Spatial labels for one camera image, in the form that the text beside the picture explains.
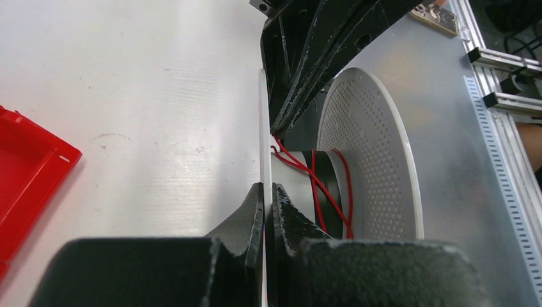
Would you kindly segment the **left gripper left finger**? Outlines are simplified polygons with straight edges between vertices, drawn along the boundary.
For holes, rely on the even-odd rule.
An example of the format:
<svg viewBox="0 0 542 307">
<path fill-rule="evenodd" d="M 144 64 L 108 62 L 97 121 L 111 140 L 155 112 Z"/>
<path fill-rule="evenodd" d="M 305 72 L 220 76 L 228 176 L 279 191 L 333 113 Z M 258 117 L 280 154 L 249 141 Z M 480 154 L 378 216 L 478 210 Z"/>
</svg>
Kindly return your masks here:
<svg viewBox="0 0 542 307">
<path fill-rule="evenodd" d="M 264 228 L 264 192 L 261 182 L 249 189 L 242 204 L 206 238 L 219 239 L 244 267 L 260 271 Z"/>
</svg>

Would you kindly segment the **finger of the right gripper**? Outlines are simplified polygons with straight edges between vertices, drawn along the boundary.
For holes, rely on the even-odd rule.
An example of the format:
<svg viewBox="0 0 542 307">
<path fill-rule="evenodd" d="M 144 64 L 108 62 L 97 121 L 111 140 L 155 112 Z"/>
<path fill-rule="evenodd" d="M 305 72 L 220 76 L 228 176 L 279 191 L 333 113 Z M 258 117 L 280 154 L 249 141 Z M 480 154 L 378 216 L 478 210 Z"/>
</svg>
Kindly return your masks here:
<svg viewBox="0 0 542 307">
<path fill-rule="evenodd" d="M 293 80 L 286 111 L 273 134 L 285 134 L 311 105 L 318 92 L 367 47 L 420 1 L 319 1 Z"/>
<path fill-rule="evenodd" d="M 267 78 L 270 126 L 278 127 L 284 117 L 293 80 L 304 51 L 319 1 L 272 1 L 261 34 L 263 68 Z"/>
</svg>

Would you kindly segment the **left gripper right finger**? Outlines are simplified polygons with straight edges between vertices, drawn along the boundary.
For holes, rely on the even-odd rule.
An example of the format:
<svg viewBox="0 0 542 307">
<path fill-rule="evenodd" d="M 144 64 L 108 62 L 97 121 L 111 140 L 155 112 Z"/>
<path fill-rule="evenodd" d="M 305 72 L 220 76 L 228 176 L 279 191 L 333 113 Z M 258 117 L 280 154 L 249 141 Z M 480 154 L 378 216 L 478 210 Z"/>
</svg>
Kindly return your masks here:
<svg viewBox="0 0 542 307">
<path fill-rule="evenodd" d="M 281 184 L 272 184 L 272 238 L 275 265 L 278 268 L 306 252 L 307 245 L 332 237 L 308 219 L 289 197 Z"/>
</svg>

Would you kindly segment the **white translucent cable spool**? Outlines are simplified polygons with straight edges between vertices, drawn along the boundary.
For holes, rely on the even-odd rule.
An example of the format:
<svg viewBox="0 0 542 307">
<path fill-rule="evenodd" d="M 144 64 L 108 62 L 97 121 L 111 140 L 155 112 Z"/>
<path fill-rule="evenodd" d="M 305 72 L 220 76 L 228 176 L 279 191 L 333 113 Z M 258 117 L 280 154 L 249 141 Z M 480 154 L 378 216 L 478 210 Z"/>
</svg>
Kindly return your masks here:
<svg viewBox="0 0 542 307">
<path fill-rule="evenodd" d="M 408 136 L 378 78 L 343 70 L 330 85 L 314 150 L 272 145 L 261 123 L 263 245 L 269 306 L 429 306 L 421 196 Z M 275 265 L 272 184 L 332 238 Z"/>
</svg>

